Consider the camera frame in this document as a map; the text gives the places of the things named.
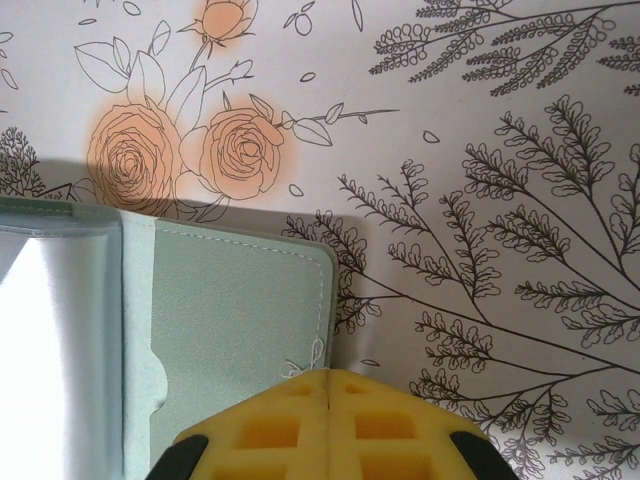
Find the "yellow sponge block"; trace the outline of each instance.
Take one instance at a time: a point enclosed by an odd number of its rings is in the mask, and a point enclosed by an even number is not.
[[[206,446],[176,480],[516,479],[506,464],[478,475],[487,456],[469,462],[455,432],[491,448],[462,417],[352,372],[316,370],[181,433],[176,444],[201,436]]]

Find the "wallpaper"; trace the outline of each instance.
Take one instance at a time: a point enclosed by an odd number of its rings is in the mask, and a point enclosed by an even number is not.
[[[0,3],[0,194],[322,242],[334,365],[640,476],[640,1]]]

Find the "orange rose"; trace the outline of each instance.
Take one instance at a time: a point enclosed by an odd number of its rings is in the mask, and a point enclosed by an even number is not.
[[[242,108],[217,114],[208,129],[191,131],[181,151],[185,165],[197,175],[194,180],[206,190],[244,200],[271,188],[283,143],[276,127],[254,109]]]
[[[180,136],[153,102],[114,106],[91,136],[87,164],[98,201],[160,216],[175,201]]]
[[[208,0],[202,30],[210,41],[221,43],[246,33],[256,14],[257,0]]]

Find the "mint green folder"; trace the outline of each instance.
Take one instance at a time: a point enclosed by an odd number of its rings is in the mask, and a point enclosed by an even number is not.
[[[328,366],[336,261],[320,245],[104,206],[0,198],[0,213],[122,226],[125,478],[190,425]]]

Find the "black plastic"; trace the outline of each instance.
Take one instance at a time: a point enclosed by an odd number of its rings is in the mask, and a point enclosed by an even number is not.
[[[196,469],[209,439],[193,435],[167,448],[146,480],[189,480]]]
[[[478,480],[518,480],[488,440],[469,432],[455,432],[450,437]]]

